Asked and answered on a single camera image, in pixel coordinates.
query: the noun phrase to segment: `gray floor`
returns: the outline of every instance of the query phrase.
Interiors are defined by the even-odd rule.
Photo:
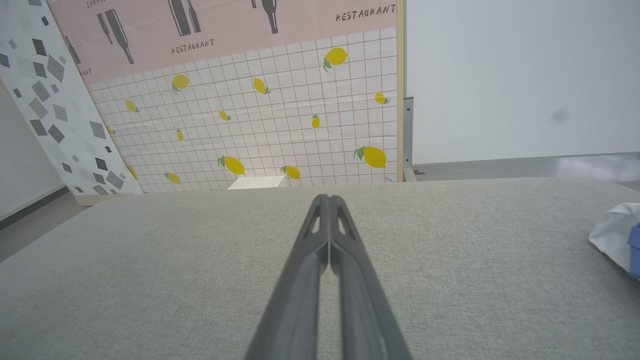
[[[495,179],[505,177],[586,177],[622,184],[640,191],[640,154],[526,158],[414,165],[418,181]],[[0,231],[0,261],[86,208],[71,194],[52,201]]]
[[[418,181],[507,177],[583,177],[618,183],[640,191],[640,153],[464,161],[414,165]]]
[[[82,210],[73,195],[66,193],[0,231],[0,262]]]

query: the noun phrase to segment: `grid pattern backdrop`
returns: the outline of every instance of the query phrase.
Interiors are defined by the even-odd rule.
[[[336,47],[349,56],[325,71]],[[396,29],[387,28],[196,61],[89,90],[147,193],[225,190],[242,175],[220,166],[222,156],[238,159],[246,176],[296,167],[300,179],[286,176],[290,186],[384,183],[397,178],[396,61]],[[173,89],[180,74],[189,86]],[[256,78],[268,94],[256,90]],[[378,93],[388,102],[377,101]],[[354,157],[363,146],[382,150],[386,167]]]

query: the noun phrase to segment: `lemon leaf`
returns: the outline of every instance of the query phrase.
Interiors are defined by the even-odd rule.
[[[326,72],[329,72],[329,70],[327,70],[327,69],[333,69],[333,68],[331,67],[331,64],[330,64],[328,61],[326,61],[326,58],[324,58],[324,65],[323,65],[323,67],[324,67],[324,71],[326,71]]]

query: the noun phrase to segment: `metal bracket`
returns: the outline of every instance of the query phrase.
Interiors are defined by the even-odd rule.
[[[413,97],[403,101],[403,162],[404,181],[415,181],[413,174]]]

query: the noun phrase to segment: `blue object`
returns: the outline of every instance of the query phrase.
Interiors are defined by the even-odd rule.
[[[627,244],[631,246],[631,267],[629,268],[629,275],[640,279],[640,224],[631,228]]]

